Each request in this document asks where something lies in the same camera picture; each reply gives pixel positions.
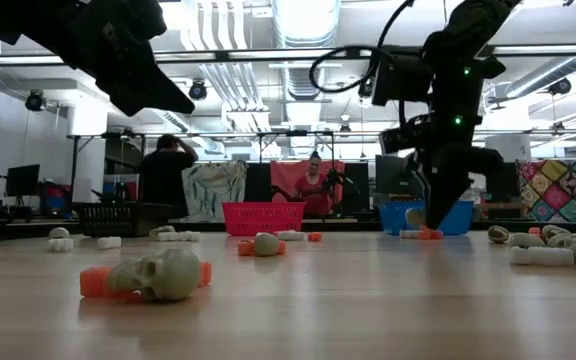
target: black shirt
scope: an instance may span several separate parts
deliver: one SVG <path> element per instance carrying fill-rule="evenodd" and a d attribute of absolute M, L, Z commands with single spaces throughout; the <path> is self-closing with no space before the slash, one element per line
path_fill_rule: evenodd
<path fill-rule="evenodd" d="M 188 216 L 181 171 L 191 167 L 193 156 L 178 151 L 155 151 L 141 162 L 143 201 L 178 207 L 180 217 Z"/>

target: computer monitor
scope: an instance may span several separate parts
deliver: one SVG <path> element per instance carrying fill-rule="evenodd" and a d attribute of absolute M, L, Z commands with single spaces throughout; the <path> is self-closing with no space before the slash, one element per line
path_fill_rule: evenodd
<path fill-rule="evenodd" d="M 410 195 L 421 198 L 421 185 L 406 169 L 407 160 L 397 156 L 375 157 L 375 190 L 381 194 Z"/>
<path fill-rule="evenodd" d="M 8 169 L 6 195 L 10 197 L 37 195 L 39 165 L 20 166 Z"/>

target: man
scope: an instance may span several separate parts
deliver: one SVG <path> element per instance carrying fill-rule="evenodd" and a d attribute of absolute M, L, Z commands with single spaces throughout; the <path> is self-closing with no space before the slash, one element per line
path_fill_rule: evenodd
<path fill-rule="evenodd" d="M 197 153 L 188 144 L 171 134 L 161 136 L 157 140 L 157 150 L 141 162 L 143 201 L 175 205 L 175 216 L 188 216 L 181 171 L 195 161 Z"/>

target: red backdrop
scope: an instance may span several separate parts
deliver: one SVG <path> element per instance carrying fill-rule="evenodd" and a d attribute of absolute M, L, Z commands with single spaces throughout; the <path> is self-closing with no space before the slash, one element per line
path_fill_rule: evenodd
<path fill-rule="evenodd" d="M 328 174 L 328 171 L 332 168 L 332 161 L 322 161 L 319 166 L 319 172 L 323 175 Z M 343 172 L 345 164 L 341 161 L 335 161 L 335 169 L 339 172 Z M 273 161 L 270 163 L 270 182 L 272 185 L 279 186 L 282 190 L 288 194 L 295 194 L 295 183 L 302 176 L 306 175 L 308 172 L 308 161 L 300 162 L 277 162 Z M 341 185 L 335 187 L 335 203 L 341 201 L 341 196 L 343 193 L 343 188 Z M 286 199 L 280 195 L 275 194 L 272 198 L 273 202 L 286 202 Z"/>

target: black basket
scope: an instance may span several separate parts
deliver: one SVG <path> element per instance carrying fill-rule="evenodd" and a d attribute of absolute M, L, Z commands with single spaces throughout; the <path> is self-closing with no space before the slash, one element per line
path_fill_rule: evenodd
<path fill-rule="evenodd" d="M 76 203 L 83 234 L 91 237 L 146 236 L 150 230 L 168 224 L 172 205 L 127 201 L 117 204 Z"/>

